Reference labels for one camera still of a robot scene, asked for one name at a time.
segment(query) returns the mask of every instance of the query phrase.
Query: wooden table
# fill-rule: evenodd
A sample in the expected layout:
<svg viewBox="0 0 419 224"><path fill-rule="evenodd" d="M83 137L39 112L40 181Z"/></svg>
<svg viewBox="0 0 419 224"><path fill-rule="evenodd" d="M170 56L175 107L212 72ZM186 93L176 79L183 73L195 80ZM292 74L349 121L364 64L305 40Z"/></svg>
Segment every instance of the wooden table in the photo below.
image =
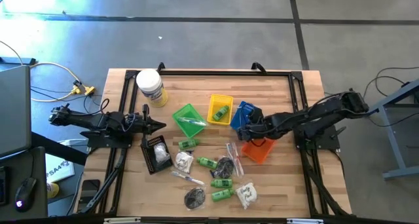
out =
<svg viewBox="0 0 419 224"><path fill-rule="evenodd" d="M103 91L103 99L110 99L106 111L118 110L125 71L126 69L109 70ZM320 74L319 71L303 71L302 73L308 104L311 105L323 97ZM282 111L292 112L289 85L285 77L162 76L162 79L169 100L164 107L151 107L150 116L154 120L165 122L167 127L155 132L149 138L163 135L173 159L179 149L177 143L186 137L173 121L172 114L187 103L191 103L205 119L211 94L232 96L234 98L233 114L242 100L260 107L265 115ZM146 100L140 91L136 102L135 112L141 111L141 106L146 103ZM130 97L127 97L125 109L128 109L129 103ZM217 159L221 155L226 155L226 142L237 141L237 135L231 127L214 124L201 131L196 138L200 139L201 143L195 149L193 154L195 158L205 156ZM237 196L217 203L212 202L210 194L220 189L208 185L205 208L188 211L183 203L183 197L196 185L173 177L170 169L149 175L139 148L140 139L136 136L133 147L128 151L118 216L310 216L301 158L295 149L292 132L276 141L263 165L255 164L247 157L241 158L245 176L243 179L233 177L233 182L238 185L244 181L253 181L258 194L257 202L251 204L247 210L243 209ZM91 154L86 161L82 179L100 179L103 183L108 156L109 149L98 149ZM319 151L319 160L326 188L344 210L351 212L338 159L329 151ZM209 169L199 166L196 162L192 164L191 176L210 184ZM109 190L108 207L112 203L113 189L114 185ZM320 210L317 189L313 190L316 206Z"/></svg>

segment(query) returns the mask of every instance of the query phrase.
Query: green plastic bowl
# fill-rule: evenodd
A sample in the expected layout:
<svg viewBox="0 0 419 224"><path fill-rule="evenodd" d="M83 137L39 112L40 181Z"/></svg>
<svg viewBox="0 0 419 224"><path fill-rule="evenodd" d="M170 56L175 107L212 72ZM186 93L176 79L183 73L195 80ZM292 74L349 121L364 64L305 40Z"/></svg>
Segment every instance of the green plastic bowl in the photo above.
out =
<svg viewBox="0 0 419 224"><path fill-rule="evenodd" d="M199 119L205 121L201 115L195 110L195 108L188 103L187 105L183 106L183 108L179 109L172 115L173 119L177 123L177 125L181 128L182 132L185 133L186 137L192 138L193 136L197 135L200 131L204 129L204 126L198 126L195 124L191 124L189 122L179 122L179 117L188 117L192 119Z"/></svg>

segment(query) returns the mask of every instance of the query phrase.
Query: green tube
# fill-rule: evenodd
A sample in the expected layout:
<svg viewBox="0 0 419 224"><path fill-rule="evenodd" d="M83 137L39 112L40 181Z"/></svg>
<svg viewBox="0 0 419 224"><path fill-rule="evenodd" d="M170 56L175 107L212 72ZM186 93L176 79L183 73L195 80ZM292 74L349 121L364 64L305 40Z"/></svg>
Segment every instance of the green tube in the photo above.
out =
<svg viewBox="0 0 419 224"><path fill-rule="evenodd" d="M218 191L211 194L212 201L217 202L226 198L230 198L234 195L234 189L225 189L224 191Z"/></svg>
<svg viewBox="0 0 419 224"><path fill-rule="evenodd" d="M212 168L212 169L217 168L217 162L215 162L214 160L207 159L207 158L204 158L204 157L198 157L198 158L196 158L196 161L201 166L205 166L207 168Z"/></svg>
<svg viewBox="0 0 419 224"><path fill-rule="evenodd" d="M216 112L213 116L212 116L212 118L215 120L215 121L219 121L226 113L228 112L228 105L226 105L226 106L224 106L224 107L222 107L222 108L220 108L220 110L218 110L218 112Z"/></svg>
<svg viewBox="0 0 419 224"><path fill-rule="evenodd" d="M211 181L211 186L215 188L231 188L233 181L231 179L215 179Z"/></svg>
<svg viewBox="0 0 419 224"><path fill-rule="evenodd" d="M197 146L198 144L199 140L197 139L184 140L179 142L179 148L180 150L189 149Z"/></svg>

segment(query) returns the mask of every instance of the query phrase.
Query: gray floor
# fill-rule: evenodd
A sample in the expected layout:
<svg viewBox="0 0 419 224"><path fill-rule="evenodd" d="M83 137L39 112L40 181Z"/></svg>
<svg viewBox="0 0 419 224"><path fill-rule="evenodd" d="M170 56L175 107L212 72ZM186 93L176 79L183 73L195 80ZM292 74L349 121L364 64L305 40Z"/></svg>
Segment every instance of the gray floor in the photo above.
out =
<svg viewBox="0 0 419 224"><path fill-rule="evenodd" d="M419 20L416 0L297 0L305 19ZM3 12L41 12L96 16L168 16L292 18L289 0L4 0ZM326 92L353 87L362 91L385 67L419 64L418 26L302 25L310 69L320 70ZM101 93L110 67L217 67L248 69L254 61L268 69L302 69L293 24L79 22L0 19L0 39L22 56L70 67L83 83ZM0 55L12 56L0 47ZM388 71L386 75L412 81L419 70ZM32 85L56 90L71 87L61 69L32 71ZM397 81L381 79L393 92ZM371 87L366 101L382 98ZM61 103L32 102L33 131L53 140L81 138L77 127L58 128L47 118ZM88 102L89 110L97 107ZM83 111L82 100L71 107ZM418 122L418 117L410 121ZM419 176L384 181L382 172L396 168L382 128L369 121L346 120L341 133L341 156L354 214L360 217L414 222L419 219ZM50 205L50 215L62 215L70 202Z"/></svg>

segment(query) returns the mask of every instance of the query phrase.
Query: black computer mouse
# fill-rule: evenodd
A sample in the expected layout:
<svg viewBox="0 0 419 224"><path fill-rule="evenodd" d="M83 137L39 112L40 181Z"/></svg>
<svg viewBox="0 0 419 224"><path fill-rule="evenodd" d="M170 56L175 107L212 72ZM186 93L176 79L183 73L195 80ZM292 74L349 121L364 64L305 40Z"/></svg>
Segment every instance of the black computer mouse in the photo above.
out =
<svg viewBox="0 0 419 224"><path fill-rule="evenodd" d="M35 191L35 184L37 180L32 177L26 178L19 188L16 190L16 196L14 197L14 207L19 212L28 211L33 204L33 196Z"/></svg>

